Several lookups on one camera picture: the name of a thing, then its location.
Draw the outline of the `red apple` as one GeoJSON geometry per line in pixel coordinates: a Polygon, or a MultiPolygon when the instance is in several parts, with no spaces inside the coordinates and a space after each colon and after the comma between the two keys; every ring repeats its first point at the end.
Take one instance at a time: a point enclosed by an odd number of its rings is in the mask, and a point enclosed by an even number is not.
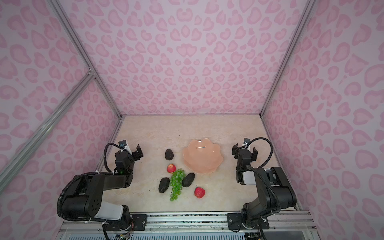
{"type": "Polygon", "coordinates": [[[177,168],[176,168],[176,166],[173,165],[173,164],[169,164],[169,165],[167,166],[167,172],[170,173],[170,174],[174,173],[176,170],[177,170],[177,168]]]}
{"type": "Polygon", "coordinates": [[[205,196],[206,191],[201,187],[196,187],[194,194],[198,199],[201,199],[205,196]]]}

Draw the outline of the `green grape bunch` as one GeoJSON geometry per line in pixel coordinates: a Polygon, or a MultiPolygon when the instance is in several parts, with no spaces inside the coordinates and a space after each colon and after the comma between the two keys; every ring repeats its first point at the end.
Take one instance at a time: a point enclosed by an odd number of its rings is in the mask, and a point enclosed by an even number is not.
{"type": "Polygon", "coordinates": [[[182,181],[185,178],[186,174],[185,171],[182,169],[178,169],[175,172],[173,172],[170,186],[172,187],[172,193],[170,196],[170,201],[173,202],[178,199],[178,196],[181,194],[182,191],[182,181]]]}

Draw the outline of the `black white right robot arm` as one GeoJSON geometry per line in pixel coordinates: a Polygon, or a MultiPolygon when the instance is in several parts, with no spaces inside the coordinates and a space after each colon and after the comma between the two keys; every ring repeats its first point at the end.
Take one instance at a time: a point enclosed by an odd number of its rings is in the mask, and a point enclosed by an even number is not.
{"type": "Polygon", "coordinates": [[[270,145],[267,159],[257,168],[252,163],[257,161],[258,150],[249,150],[247,144],[232,147],[232,155],[237,160],[236,181],[241,185],[252,185],[257,188],[257,197],[245,203],[240,211],[240,228],[259,230],[268,222],[268,217],[279,213],[281,210],[295,207],[297,196],[287,176],[281,167],[266,169],[274,149],[270,145]]]}

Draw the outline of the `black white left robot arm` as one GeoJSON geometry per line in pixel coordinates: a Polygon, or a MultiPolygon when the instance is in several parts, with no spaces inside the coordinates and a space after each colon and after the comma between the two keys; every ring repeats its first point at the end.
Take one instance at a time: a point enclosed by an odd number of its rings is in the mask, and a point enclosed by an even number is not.
{"type": "Polygon", "coordinates": [[[115,169],[105,173],[89,172],[76,175],[64,187],[57,201],[57,214],[70,222],[99,222],[105,231],[131,231],[134,220],[126,205],[103,201],[103,193],[128,188],[134,178],[135,162],[143,158],[140,146],[131,151],[126,141],[107,143],[118,148],[115,153],[115,169]]]}

